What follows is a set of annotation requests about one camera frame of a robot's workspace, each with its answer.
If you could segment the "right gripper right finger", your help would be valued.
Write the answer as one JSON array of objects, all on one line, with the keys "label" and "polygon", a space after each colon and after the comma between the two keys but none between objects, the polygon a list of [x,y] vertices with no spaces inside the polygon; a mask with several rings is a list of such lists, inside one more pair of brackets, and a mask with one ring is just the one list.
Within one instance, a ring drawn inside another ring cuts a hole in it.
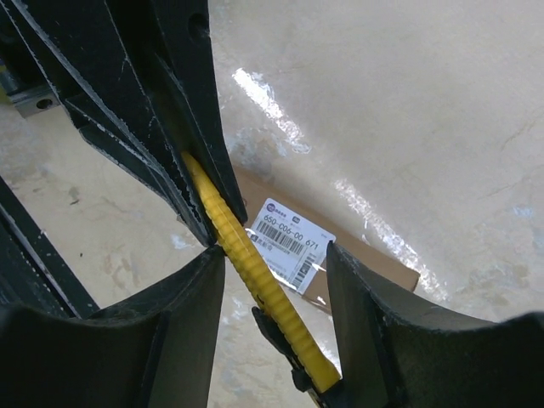
[{"label": "right gripper right finger", "polygon": [[542,406],[542,312],[481,320],[345,271],[329,296],[346,406]]}]

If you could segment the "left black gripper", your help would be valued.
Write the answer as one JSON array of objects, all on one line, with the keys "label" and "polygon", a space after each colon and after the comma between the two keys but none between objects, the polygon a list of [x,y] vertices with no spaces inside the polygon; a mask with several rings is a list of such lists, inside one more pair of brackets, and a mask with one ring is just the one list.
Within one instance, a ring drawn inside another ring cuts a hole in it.
[{"label": "left black gripper", "polygon": [[213,227],[184,163],[187,151],[159,123],[109,2],[2,2],[1,88],[22,117],[61,105],[90,145],[155,191],[210,246]]}]

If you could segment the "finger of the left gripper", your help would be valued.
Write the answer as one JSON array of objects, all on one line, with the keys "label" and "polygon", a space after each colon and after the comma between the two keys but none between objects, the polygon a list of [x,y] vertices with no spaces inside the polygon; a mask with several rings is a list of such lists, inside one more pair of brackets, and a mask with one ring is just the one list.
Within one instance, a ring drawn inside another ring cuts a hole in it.
[{"label": "finger of the left gripper", "polygon": [[224,140],[206,1],[110,1],[167,136],[206,171],[241,223],[247,210]]}]

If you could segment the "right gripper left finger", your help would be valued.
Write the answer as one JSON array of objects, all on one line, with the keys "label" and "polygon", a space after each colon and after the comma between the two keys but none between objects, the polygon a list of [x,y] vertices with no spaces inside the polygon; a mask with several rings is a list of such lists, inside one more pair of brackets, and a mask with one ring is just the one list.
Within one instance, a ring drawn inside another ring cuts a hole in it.
[{"label": "right gripper left finger", "polygon": [[2,306],[2,406],[206,406],[224,278],[212,246],[86,319]]}]

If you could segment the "yellow utility knife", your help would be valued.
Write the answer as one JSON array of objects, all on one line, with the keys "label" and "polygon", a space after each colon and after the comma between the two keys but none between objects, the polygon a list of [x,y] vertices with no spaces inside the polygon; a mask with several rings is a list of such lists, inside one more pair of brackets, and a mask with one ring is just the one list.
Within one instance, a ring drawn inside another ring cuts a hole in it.
[{"label": "yellow utility knife", "polygon": [[328,391],[341,380],[336,367],[322,354],[300,315],[251,243],[242,224],[201,165],[187,152],[182,157],[206,214],[212,221],[218,243],[258,306],[277,324],[287,344],[292,347],[303,373],[309,376],[311,388],[319,394]]}]

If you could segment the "brown cardboard express box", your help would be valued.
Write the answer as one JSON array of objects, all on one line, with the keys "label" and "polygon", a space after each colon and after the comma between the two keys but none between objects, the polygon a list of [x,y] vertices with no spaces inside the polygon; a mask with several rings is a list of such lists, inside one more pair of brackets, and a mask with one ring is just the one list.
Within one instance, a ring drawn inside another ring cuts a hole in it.
[{"label": "brown cardboard express box", "polygon": [[418,272],[353,237],[311,204],[240,167],[235,175],[248,215],[247,236],[286,289],[330,313],[329,289],[337,290],[351,264],[408,292],[416,289]]}]

